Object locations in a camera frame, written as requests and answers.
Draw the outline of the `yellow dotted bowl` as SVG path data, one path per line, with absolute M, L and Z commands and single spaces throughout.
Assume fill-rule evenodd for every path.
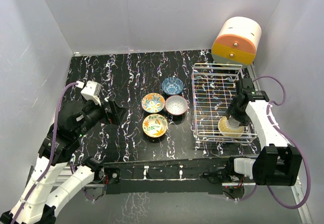
M 245 127 L 240 126 L 240 122 L 233 117 L 224 116 L 218 121 L 218 130 L 225 137 L 238 138 L 244 133 Z

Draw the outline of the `red rimmed grey bowl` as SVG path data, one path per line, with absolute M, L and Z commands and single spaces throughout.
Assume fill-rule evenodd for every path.
M 173 95 L 167 98 L 165 108 L 171 115 L 182 115 L 187 111 L 188 103 L 184 97 Z

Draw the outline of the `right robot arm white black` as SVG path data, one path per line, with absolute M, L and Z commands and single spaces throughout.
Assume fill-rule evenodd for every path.
M 225 115 L 212 122 L 207 117 L 207 125 L 201 126 L 197 119 L 196 133 L 207 140 L 238 139 L 252 124 L 260 143 L 257 158 L 230 157 L 222 177 L 237 182 L 242 177 L 252 179 L 260 186 L 293 186 L 302 162 L 302 154 L 280 130 L 271 112 L 271 101 L 265 91 L 258 91 L 250 78 L 240 78 L 235 82 L 236 95 L 228 105 Z

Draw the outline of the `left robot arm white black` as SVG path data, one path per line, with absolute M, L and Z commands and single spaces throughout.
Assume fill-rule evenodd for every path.
M 33 173 L 17 204 L 1 215 L 2 223 L 55 223 L 63 207 L 87 184 L 104 179 L 103 164 L 88 157 L 60 186 L 53 188 L 62 170 L 80 146 L 81 138 L 98 123 L 121 124 L 127 109 L 114 100 L 63 103 L 45 137 Z

